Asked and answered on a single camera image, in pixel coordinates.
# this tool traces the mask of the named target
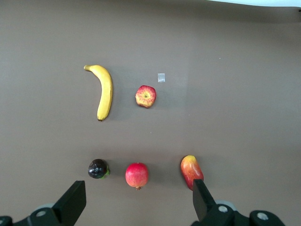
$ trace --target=red mango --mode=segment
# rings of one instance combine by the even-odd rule
[[[187,155],[182,159],[181,173],[185,179],[187,187],[190,190],[192,190],[194,179],[204,180],[203,172],[198,165],[197,159],[193,155]]]

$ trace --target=apple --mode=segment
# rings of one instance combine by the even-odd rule
[[[136,92],[136,102],[142,107],[151,107],[157,97],[156,90],[151,86],[141,86]]]

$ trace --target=plastic fruit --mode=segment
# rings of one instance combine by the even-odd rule
[[[190,190],[192,190],[194,179],[204,180],[203,172],[198,165],[197,159],[193,155],[187,155],[182,159],[181,173]]]
[[[110,174],[107,162],[102,159],[93,160],[89,165],[88,174],[94,179],[105,178],[106,175]]]
[[[126,181],[131,187],[140,190],[146,185],[149,179],[149,172],[145,164],[140,162],[132,163],[126,170]]]
[[[157,97],[156,90],[151,86],[141,86],[136,92],[136,102],[142,107],[151,107]]]
[[[102,86],[102,96],[100,98],[97,119],[104,120],[110,111],[113,94],[113,84],[109,72],[100,65],[85,65],[86,71],[92,72],[99,80]]]

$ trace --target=yellow banana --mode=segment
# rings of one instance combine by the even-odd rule
[[[113,94],[113,84],[109,72],[100,65],[85,65],[84,69],[92,72],[99,80],[102,86],[102,96],[100,98],[97,118],[99,121],[104,120],[110,111]]]

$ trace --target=white tape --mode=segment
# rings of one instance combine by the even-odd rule
[[[165,82],[165,73],[158,73],[158,82]]]

